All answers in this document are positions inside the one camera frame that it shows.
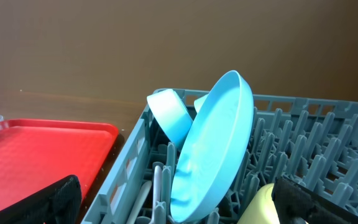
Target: brown wall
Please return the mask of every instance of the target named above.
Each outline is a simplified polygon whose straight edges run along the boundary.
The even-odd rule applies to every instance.
[[[358,1],[0,0],[0,89],[143,102],[232,69],[254,93],[358,101]]]

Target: light blue plastic bowl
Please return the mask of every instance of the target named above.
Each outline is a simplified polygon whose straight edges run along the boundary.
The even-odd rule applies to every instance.
[[[201,106],[204,104],[204,101],[206,100],[207,96],[208,94],[194,101],[194,109],[196,110],[197,113],[200,111]]]
[[[181,148],[193,120],[178,94],[167,89],[148,96],[147,103],[169,140]]]
[[[187,135],[171,192],[178,222],[206,217],[223,199],[240,167],[252,128],[254,100],[236,71],[210,91]]]

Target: dish rack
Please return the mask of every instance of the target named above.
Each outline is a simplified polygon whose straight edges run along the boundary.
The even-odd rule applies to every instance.
[[[174,90],[185,103],[208,93]],[[237,176],[217,208],[195,223],[237,223],[258,189],[280,175],[358,215],[358,103],[267,95],[254,95],[254,102],[252,136]],[[173,158],[177,162],[179,155],[146,106],[81,223],[126,223],[140,186],[153,178],[153,168]],[[166,215],[170,186],[162,184],[165,206],[155,208],[155,223],[173,222]],[[152,191],[137,224],[147,224],[155,212],[151,201]]]

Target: light blue plastic plate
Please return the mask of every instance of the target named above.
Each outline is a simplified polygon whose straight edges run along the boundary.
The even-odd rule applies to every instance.
[[[236,71],[215,84],[187,135],[171,192],[176,222],[207,216],[222,200],[240,167],[249,141],[254,100]]]

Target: red plastic tray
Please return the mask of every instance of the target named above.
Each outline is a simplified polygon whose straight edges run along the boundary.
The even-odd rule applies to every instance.
[[[84,199],[118,134],[101,123],[0,122],[0,210],[70,174]]]

